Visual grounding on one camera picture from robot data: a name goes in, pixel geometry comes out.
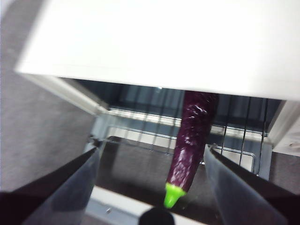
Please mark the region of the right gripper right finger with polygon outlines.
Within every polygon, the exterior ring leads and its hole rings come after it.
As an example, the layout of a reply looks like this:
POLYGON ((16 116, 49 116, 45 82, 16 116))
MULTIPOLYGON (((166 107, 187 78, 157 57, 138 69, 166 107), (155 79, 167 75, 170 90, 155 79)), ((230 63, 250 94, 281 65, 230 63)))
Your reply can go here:
POLYGON ((207 178, 225 225, 298 225, 300 197, 256 176, 213 148, 204 152, 207 178))

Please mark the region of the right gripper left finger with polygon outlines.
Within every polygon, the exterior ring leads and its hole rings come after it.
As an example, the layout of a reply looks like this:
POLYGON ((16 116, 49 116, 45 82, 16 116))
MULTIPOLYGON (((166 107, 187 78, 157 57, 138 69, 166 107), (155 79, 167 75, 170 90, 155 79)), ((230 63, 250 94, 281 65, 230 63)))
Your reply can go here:
POLYGON ((102 144, 14 191, 2 191, 0 223, 79 225, 96 183, 102 144))

